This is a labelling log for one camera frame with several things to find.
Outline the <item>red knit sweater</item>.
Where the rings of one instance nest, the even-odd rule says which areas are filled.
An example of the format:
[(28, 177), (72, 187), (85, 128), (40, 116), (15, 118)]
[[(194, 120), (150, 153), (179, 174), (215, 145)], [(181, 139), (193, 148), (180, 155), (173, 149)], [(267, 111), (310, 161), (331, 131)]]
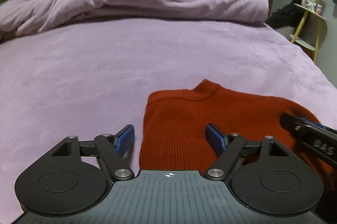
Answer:
[(204, 173), (217, 158), (205, 135), (211, 123), (223, 133), (238, 133), (247, 140), (274, 136), (320, 174), (325, 188), (335, 190), (336, 170), (295, 145), (279, 123), (283, 113), (318, 120), (305, 107), (285, 98), (236, 92), (209, 80), (191, 90), (154, 92), (144, 114), (139, 167)]

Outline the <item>yellow legged side table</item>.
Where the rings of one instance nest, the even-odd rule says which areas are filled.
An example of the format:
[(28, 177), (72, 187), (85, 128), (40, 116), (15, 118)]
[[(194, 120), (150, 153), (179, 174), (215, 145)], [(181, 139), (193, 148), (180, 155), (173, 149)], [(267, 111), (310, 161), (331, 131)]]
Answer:
[(300, 46), (304, 52), (316, 63), (320, 46), (321, 28), (326, 25), (326, 19), (304, 6), (294, 4), (303, 11), (303, 16), (293, 34), (290, 42)]

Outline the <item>black clothing on table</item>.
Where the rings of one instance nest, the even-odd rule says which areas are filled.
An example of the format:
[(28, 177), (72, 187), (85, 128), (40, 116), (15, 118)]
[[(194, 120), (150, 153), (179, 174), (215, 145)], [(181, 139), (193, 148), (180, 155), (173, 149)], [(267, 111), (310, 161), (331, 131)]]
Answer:
[(297, 7), (295, 4), (300, 5), (301, 2), (302, 0), (292, 0), (290, 4), (287, 4), (283, 8), (273, 12), (266, 20), (266, 24), (273, 29), (284, 27), (297, 28), (304, 15), (304, 10)]

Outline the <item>purple rolled duvet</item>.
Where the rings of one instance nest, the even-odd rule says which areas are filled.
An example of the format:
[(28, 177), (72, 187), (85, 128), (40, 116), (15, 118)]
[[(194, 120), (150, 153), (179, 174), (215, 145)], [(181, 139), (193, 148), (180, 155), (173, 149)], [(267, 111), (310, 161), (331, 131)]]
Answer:
[(269, 0), (9, 0), (1, 5), (1, 40), (89, 19), (154, 17), (263, 24)]

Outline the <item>purple bed sheet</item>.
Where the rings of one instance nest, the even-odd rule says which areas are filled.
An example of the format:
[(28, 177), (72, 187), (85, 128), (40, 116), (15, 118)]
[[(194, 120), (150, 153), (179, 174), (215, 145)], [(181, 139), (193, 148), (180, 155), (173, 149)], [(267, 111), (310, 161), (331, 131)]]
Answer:
[(17, 177), (60, 140), (127, 124), (142, 141), (148, 96), (207, 79), (297, 102), (336, 127), (336, 87), (267, 26), (121, 19), (71, 24), (1, 45), (1, 222), (22, 213)]

